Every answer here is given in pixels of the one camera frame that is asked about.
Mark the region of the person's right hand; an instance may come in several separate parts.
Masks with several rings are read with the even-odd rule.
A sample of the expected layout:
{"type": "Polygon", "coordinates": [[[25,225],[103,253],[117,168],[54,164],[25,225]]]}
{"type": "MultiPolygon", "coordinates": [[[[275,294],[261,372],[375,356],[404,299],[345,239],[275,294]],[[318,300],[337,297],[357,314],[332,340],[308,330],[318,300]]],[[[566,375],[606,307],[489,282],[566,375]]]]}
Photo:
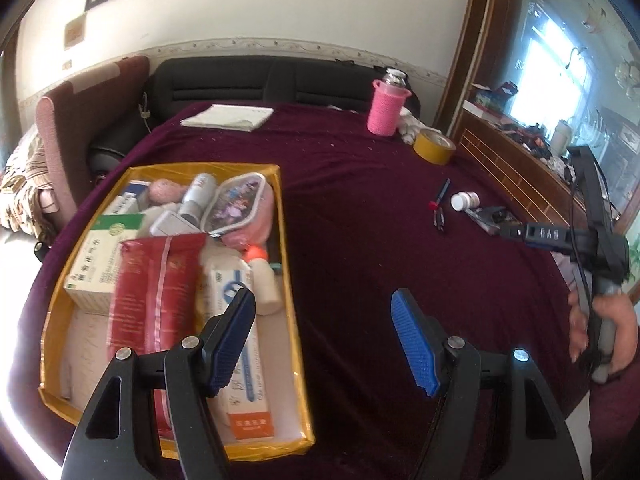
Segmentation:
{"type": "MultiPolygon", "coordinates": [[[[580,310],[579,296],[573,289],[567,297],[570,306],[570,359],[573,363],[584,353],[589,344],[587,334],[588,320],[580,310]]],[[[626,294],[620,292],[612,296],[597,296],[593,300],[594,312],[605,321],[612,321],[616,327],[616,336],[610,374],[622,372],[634,360],[638,348],[638,320],[634,306],[626,294]]]]}

